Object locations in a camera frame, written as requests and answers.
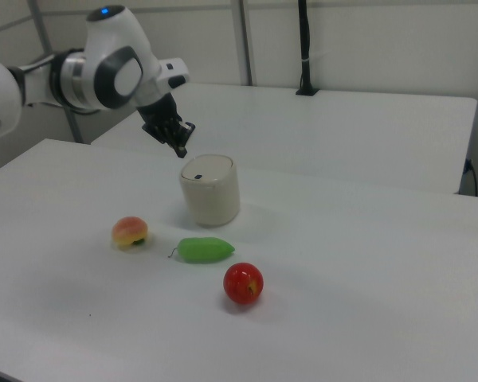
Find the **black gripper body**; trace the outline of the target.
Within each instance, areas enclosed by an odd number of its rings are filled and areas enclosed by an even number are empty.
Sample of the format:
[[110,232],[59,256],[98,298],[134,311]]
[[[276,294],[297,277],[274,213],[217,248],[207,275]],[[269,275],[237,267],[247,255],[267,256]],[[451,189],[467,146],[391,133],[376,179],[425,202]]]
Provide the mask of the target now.
[[182,120],[178,115],[174,97],[170,93],[154,103],[138,107],[137,111],[144,122],[143,128],[147,132],[174,133],[180,127],[179,122]]

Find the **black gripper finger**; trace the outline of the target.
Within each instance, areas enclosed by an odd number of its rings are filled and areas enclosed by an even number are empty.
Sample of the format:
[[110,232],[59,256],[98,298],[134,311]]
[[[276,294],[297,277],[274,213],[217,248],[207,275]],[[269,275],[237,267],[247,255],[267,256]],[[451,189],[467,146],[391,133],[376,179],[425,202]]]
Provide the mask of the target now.
[[186,144],[193,134],[196,126],[193,123],[179,121],[174,136],[174,151],[179,158],[187,154]]
[[152,127],[152,134],[160,143],[166,143],[168,146],[175,148],[178,147],[179,128],[179,122],[155,124]]

